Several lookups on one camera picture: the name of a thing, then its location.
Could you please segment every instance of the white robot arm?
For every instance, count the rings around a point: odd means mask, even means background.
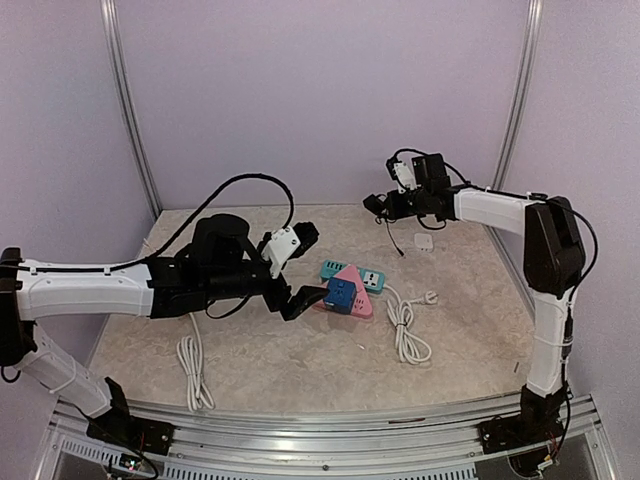
[[[268,233],[258,247],[241,218],[198,221],[192,242],[175,257],[152,254],[123,265],[61,265],[23,260],[18,248],[0,257],[0,366],[36,378],[88,419],[87,434],[110,443],[166,454],[173,427],[129,414],[120,386],[79,364],[36,321],[51,315],[121,313],[177,317],[217,300],[263,296],[272,312],[293,320],[326,296],[303,286],[295,296],[281,272],[318,239],[311,223]]]
[[[412,160],[413,172],[398,158],[402,153],[417,155]],[[443,222],[475,222],[524,237],[523,271],[535,307],[531,369],[522,388],[520,414],[483,422],[478,426],[479,434],[485,453],[544,442],[561,434],[564,439],[566,426],[563,428],[559,422],[559,411],[568,401],[566,363],[573,342],[571,312],[576,290],[586,275],[582,273],[585,251],[576,217],[586,220],[563,197],[516,195],[477,187],[440,154],[401,149],[387,160],[386,167],[398,184],[397,190],[370,195],[363,202],[378,219],[393,221],[416,216],[420,221],[426,215],[435,215]],[[461,184],[451,184],[447,168],[458,175]],[[553,460],[545,457],[546,453],[534,458],[536,468]],[[538,472],[521,473],[527,476]]]

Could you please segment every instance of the lavender wall panel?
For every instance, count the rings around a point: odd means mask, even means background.
[[[396,148],[440,151],[489,182],[527,2],[118,2],[142,136],[167,208],[227,177],[280,176],[304,203],[390,187]],[[284,203],[235,187],[221,204]]]
[[[0,7],[0,248],[30,258],[133,256],[151,226],[115,96],[99,2]],[[40,322],[85,360],[103,317]],[[0,384],[0,478],[28,478],[54,398]]]
[[[577,295],[570,378],[593,393],[625,479],[640,471],[639,31],[637,2],[545,2],[505,186],[565,195],[598,232],[600,260]],[[521,263],[521,242],[505,239]]]

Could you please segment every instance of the white cable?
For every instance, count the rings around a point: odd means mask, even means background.
[[[431,358],[431,347],[427,342],[409,331],[414,320],[411,304],[435,305],[438,302],[438,295],[429,291],[424,297],[416,298],[415,300],[403,300],[397,290],[388,283],[384,284],[384,288],[396,297],[395,305],[391,299],[387,299],[387,315],[396,330],[396,349],[398,350],[400,361],[411,365],[428,362]],[[420,346],[426,349],[424,354],[420,351]]]
[[[216,403],[211,396],[211,392],[204,383],[202,377],[202,365],[204,363],[204,352],[202,350],[202,338],[198,323],[193,313],[189,314],[193,323],[193,331],[196,334],[194,340],[191,335],[182,337],[182,340],[176,345],[178,359],[187,375],[187,407],[189,411],[195,412],[202,408],[212,410],[216,407]]]

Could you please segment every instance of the teal power strip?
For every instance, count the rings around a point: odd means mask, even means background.
[[[322,264],[322,270],[320,271],[320,278],[323,282],[326,282],[347,265],[347,263],[325,260]],[[384,286],[384,273],[361,267],[358,267],[358,272],[360,272],[360,278],[362,278],[362,283],[364,283],[364,288],[367,292],[382,292],[382,287]]]

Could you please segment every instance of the power plug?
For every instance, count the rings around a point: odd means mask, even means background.
[[[433,290],[429,290],[422,297],[412,300],[412,303],[419,303],[420,305],[435,305],[438,303],[438,294]]]

